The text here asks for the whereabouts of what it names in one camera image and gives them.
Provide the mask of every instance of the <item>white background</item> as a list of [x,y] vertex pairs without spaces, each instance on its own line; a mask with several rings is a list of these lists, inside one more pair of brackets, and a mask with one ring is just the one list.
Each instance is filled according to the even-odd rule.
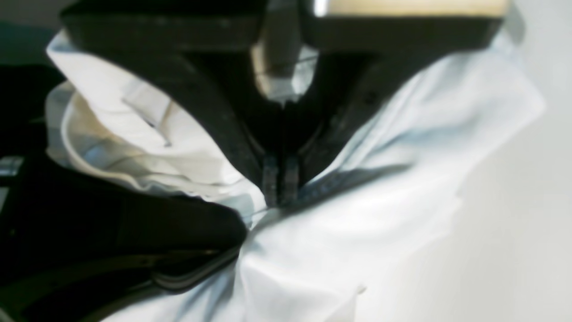
[[549,110],[472,174],[453,235],[401,265],[387,321],[572,321],[572,1],[517,7]]

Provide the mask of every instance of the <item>crumpled cloth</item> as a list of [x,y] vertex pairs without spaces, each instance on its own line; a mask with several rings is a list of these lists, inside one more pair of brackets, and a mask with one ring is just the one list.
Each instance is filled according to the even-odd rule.
[[545,107],[499,35],[486,50],[419,72],[303,188],[300,206],[267,210],[257,188],[160,91],[73,48],[64,34],[48,53],[70,82],[47,103],[53,159],[130,189],[233,200],[244,218],[263,217],[235,265],[106,322],[387,320],[393,268],[451,231],[467,174]]

